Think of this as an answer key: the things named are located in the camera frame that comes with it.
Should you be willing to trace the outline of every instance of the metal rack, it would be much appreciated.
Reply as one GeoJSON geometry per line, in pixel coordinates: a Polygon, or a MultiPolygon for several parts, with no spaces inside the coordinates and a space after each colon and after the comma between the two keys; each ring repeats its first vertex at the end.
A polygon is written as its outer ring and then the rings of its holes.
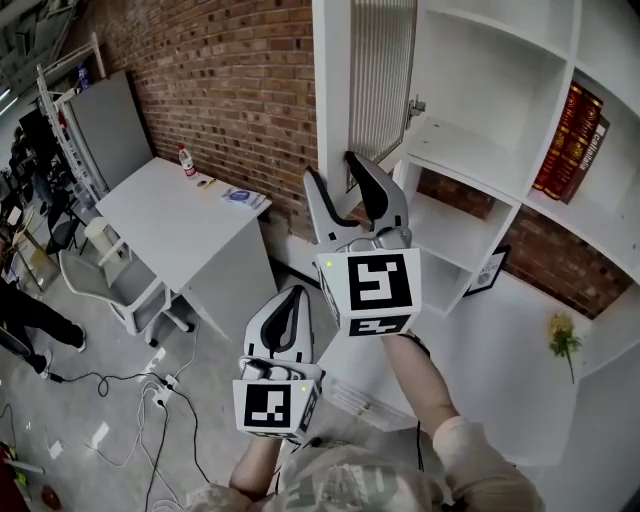
{"type": "Polygon", "coordinates": [[[42,98],[42,105],[47,114],[47,117],[49,118],[49,123],[51,123],[51,127],[53,128],[53,133],[58,139],[58,144],[60,144],[67,162],[69,163],[71,172],[73,173],[76,180],[84,185],[84,187],[91,195],[91,198],[97,203],[100,200],[100,196],[104,193],[103,186],[102,184],[95,183],[95,181],[90,176],[89,170],[85,168],[84,164],[82,164],[81,161],[78,160],[78,158],[76,157],[76,155],[79,154],[78,149],[75,147],[75,144],[73,143],[71,138],[67,140],[63,128],[58,122],[58,108],[56,107],[52,96],[56,94],[60,95],[60,93],[49,91],[47,89],[47,79],[49,79],[50,81],[55,81],[62,78],[75,66],[84,62],[92,53],[96,56],[98,70],[100,71],[100,77],[103,79],[106,78],[107,75],[105,72],[104,63],[102,61],[102,56],[100,54],[98,37],[96,36],[96,33],[93,32],[91,34],[91,40],[87,44],[81,46],[80,48],[77,48],[61,59],[58,59],[51,65],[47,66],[45,69],[42,69],[42,66],[38,64],[37,82],[38,90],[40,91],[40,96],[42,98]]]}

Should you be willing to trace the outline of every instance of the sleeve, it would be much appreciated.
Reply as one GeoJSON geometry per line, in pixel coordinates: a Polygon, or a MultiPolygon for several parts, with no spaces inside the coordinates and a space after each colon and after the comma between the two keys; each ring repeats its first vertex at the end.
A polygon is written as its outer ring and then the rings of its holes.
{"type": "Polygon", "coordinates": [[[453,499],[474,512],[542,512],[534,485],[487,441],[482,425],[456,417],[433,436],[453,499]]]}
{"type": "Polygon", "coordinates": [[[253,504],[235,489],[211,484],[189,495],[185,512],[245,512],[253,504]]]}

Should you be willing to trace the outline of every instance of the power cord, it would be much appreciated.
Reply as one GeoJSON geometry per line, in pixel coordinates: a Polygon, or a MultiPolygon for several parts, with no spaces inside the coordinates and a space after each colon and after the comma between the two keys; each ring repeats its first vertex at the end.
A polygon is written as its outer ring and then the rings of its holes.
{"type": "MultiPolygon", "coordinates": [[[[100,380],[98,382],[98,394],[100,395],[100,397],[104,398],[109,394],[110,391],[110,385],[109,385],[109,380],[110,379],[115,379],[115,380],[119,380],[119,381],[127,381],[127,380],[132,380],[135,379],[137,377],[155,377],[156,379],[158,379],[159,383],[162,384],[163,386],[167,387],[167,389],[170,389],[171,391],[173,391],[174,393],[180,395],[181,397],[183,397],[187,403],[189,404],[189,407],[191,408],[191,412],[193,413],[193,416],[195,418],[196,421],[196,426],[194,429],[194,433],[193,433],[193,448],[194,448],[194,462],[196,464],[196,466],[198,467],[200,473],[202,474],[202,476],[205,478],[205,480],[207,481],[207,483],[210,483],[209,479],[206,477],[206,475],[204,474],[204,472],[202,471],[202,468],[200,467],[200,464],[198,463],[198,455],[197,455],[197,444],[196,444],[196,437],[197,437],[197,433],[198,433],[198,415],[193,407],[193,404],[191,403],[191,400],[189,399],[189,397],[187,397],[186,395],[176,391],[175,389],[173,389],[173,386],[171,384],[169,384],[167,382],[166,379],[163,379],[162,377],[160,377],[158,374],[154,373],[154,372],[148,372],[148,373],[137,373],[135,375],[130,375],[127,377],[120,377],[118,375],[100,375],[97,372],[89,372],[89,373],[85,373],[84,375],[80,375],[78,377],[72,378],[72,379],[66,379],[64,377],[61,377],[59,375],[56,375],[54,373],[50,373],[49,374],[49,378],[57,383],[73,383],[73,382],[77,382],[79,380],[91,377],[91,376],[95,376],[98,377],[100,380]]],[[[158,505],[160,503],[169,503],[172,506],[175,506],[180,512],[184,512],[184,509],[180,506],[180,504],[178,503],[178,498],[176,496],[176,494],[173,492],[173,490],[171,489],[171,487],[169,487],[169,485],[167,484],[167,482],[165,481],[165,479],[162,477],[162,475],[160,474],[159,470],[158,470],[158,462],[160,460],[160,455],[162,453],[162,448],[164,446],[164,440],[166,437],[166,432],[167,432],[167,426],[168,426],[168,422],[169,422],[169,411],[167,410],[167,408],[164,406],[164,404],[159,403],[158,405],[160,405],[165,412],[167,413],[167,416],[165,417],[165,425],[163,428],[163,433],[162,433],[162,441],[160,444],[160,448],[158,450],[158,455],[156,456],[156,461],[155,463],[152,461],[151,459],[151,455],[149,454],[149,451],[147,450],[147,448],[144,445],[144,442],[142,440],[142,432],[144,429],[144,397],[146,395],[147,392],[151,391],[153,388],[155,387],[156,390],[158,390],[158,386],[155,382],[149,381],[147,383],[145,383],[145,385],[142,388],[142,393],[141,393],[141,399],[140,399],[140,405],[138,406],[138,426],[139,426],[139,430],[138,430],[138,434],[136,435],[136,439],[134,440],[134,445],[132,447],[131,452],[129,453],[129,455],[127,456],[127,458],[125,459],[125,461],[122,464],[117,464],[112,462],[111,460],[109,460],[107,457],[104,456],[104,454],[102,454],[102,452],[100,452],[99,450],[91,447],[91,446],[87,446],[88,448],[96,451],[100,457],[102,457],[107,463],[111,464],[114,467],[117,468],[121,468],[124,467],[129,460],[131,459],[131,457],[133,456],[133,453],[135,452],[135,448],[137,446],[138,440],[140,441],[140,445],[142,446],[147,459],[149,460],[149,464],[153,467],[153,474],[152,474],[152,478],[151,478],[151,482],[149,485],[149,489],[147,491],[147,495],[145,498],[145,512],[148,510],[149,507],[149,495],[151,493],[151,488],[153,487],[153,482],[155,480],[155,475],[156,473],[158,474],[158,477],[160,478],[160,480],[162,481],[162,483],[165,485],[165,487],[167,488],[167,490],[171,493],[173,499],[175,501],[171,501],[171,500],[160,500],[157,501],[156,503],[154,503],[153,507],[152,507],[152,512],[158,512],[161,509],[169,509],[172,512],[175,512],[175,509],[169,507],[168,505],[160,505],[158,507],[158,505]]]]}
{"type": "Polygon", "coordinates": [[[424,463],[422,462],[422,447],[420,446],[420,422],[416,427],[416,446],[418,447],[418,469],[424,473],[424,463]]]}
{"type": "Polygon", "coordinates": [[[53,382],[57,382],[58,384],[62,384],[63,382],[71,384],[72,382],[77,382],[77,381],[79,381],[81,379],[86,379],[87,377],[91,377],[92,375],[95,375],[96,377],[98,377],[100,379],[100,382],[98,382],[98,394],[100,395],[101,398],[104,398],[109,394],[109,389],[110,389],[109,388],[109,379],[125,381],[125,380],[135,379],[137,377],[153,376],[156,379],[158,379],[163,386],[167,385],[167,381],[165,379],[160,377],[157,373],[153,373],[153,372],[136,373],[135,375],[130,375],[129,377],[119,377],[117,375],[104,375],[104,376],[102,376],[102,375],[100,375],[99,373],[96,373],[96,372],[89,372],[89,373],[85,373],[84,375],[80,375],[79,377],[75,377],[74,379],[65,379],[64,377],[60,377],[59,375],[56,375],[55,373],[49,373],[49,378],[53,382]]]}
{"type": "Polygon", "coordinates": [[[164,427],[162,428],[162,440],[160,441],[160,448],[158,448],[158,455],[156,456],[156,461],[153,463],[153,472],[151,473],[151,481],[149,482],[149,488],[147,489],[147,496],[144,499],[144,512],[147,512],[147,510],[149,510],[149,495],[151,494],[151,489],[153,488],[153,481],[156,477],[158,463],[160,462],[160,456],[162,455],[162,448],[164,448],[164,440],[167,436],[167,426],[169,425],[169,411],[164,406],[164,404],[160,404],[160,407],[162,407],[165,412],[164,427]]]}
{"type": "Polygon", "coordinates": [[[186,370],[189,365],[191,363],[193,363],[194,359],[196,358],[196,352],[198,351],[198,333],[200,332],[200,317],[198,317],[198,324],[196,325],[196,331],[195,334],[193,336],[193,355],[191,356],[191,359],[189,360],[189,362],[187,364],[185,364],[182,368],[180,368],[178,370],[178,373],[176,373],[173,378],[178,380],[178,375],[180,375],[184,370],[186,370]]]}
{"type": "Polygon", "coordinates": [[[211,481],[207,478],[207,475],[204,474],[204,471],[202,470],[202,468],[200,467],[200,464],[198,463],[198,414],[196,413],[196,410],[193,408],[193,404],[191,403],[191,400],[189,400],[189,397],[187,395],[183,395],[182,393],[180,393],[180,391],[176,391],[175,389],[173,389],[173,386],[171,384],[167,385],[167,388],[170,389],[171,391],[173,391],[176,395],[180,395],[182,398],[184,398],[187,403],[189,404],[189,408],[191,409],[191,412],[193,413],[193,417],[196,420],[196,426],[193,429],[193,460],[196,463],[196,466],[198,467],[198,470],[200,471],[200,474],[202,475],[202,478],[204,478],[208,484],[211,483],[211,481]]]}
{"type": "Polygon", "coordinates": [[[2,410],[2,414],[0,414],[0,420],[4,418],[4,415],[7,413],[7,410],[9,411],[9,418],[11,420],[11,435],[13,436],[13,446],[11,448],[15,450],[17,447],[16,431],[13,428],[13,408],[11,407],[11,404],[7,404],[4,406],[4,409],[2,410]]]}

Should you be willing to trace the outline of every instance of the picture frame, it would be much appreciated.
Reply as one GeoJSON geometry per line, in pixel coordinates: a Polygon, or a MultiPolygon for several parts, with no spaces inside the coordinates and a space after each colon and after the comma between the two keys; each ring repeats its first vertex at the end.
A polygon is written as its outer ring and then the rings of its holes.
{"type": "Polygon", "coordinates": [[[493,288],[496,279],[498,279],[498,274],[500,274],[507,261],[509,251],[511,251],[510,245],[502,245],[493,251],[493,254],[489,257],[476,277],[475,283],[469,287],[463,297],[469,297],[470,295],[475,295],[476,293],[493,288]]]}

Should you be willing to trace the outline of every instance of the person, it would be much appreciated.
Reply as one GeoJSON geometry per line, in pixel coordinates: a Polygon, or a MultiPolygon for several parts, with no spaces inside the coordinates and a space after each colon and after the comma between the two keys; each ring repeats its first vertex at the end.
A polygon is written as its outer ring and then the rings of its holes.
{"type": "Polygon", "coordinates": [[[23,359],[43,379],[49,378],[52,353],[36,354],[25,327],[40,329],[64,345],[74,347],[79,353],[87,348],[86,332],[81,324],[67,320],[45,303],[31,298],[26,293],[0,279],[0,323],[31,350],[23,359]]]}
{"type": "Polygon", "coordinates": [[[51,185],[47,180],[47,174],[49,173],[51,166],[46,165],[45,162],[39,162],[36,164],[33,159],[29,160],[29,153],[33,153],[29,141],[19,126],[13,132],[13,144],[11,146],[11,155],[14,161],[19,164],[25,165],[25,163],[31,168],[31,184],[33,185],[36,194],[42,201],[40,206],[40,215],[46,215],[48,210],[53,205],[53,192],[51,191],[51,185]]]}
{"type": "Polygon", "coordinates": [[[254,438],[229,486],[211,484],[192,494],[187,512],[544,510],[533,484],[489,445],[482,426],[459,415],[428,352],[405,335],[382,340],[407,401],[433,441],[446,485],[434,474],[363,448],[305,445],[282,466],[279,493],[268,496],[282,441],[254,438]]]}

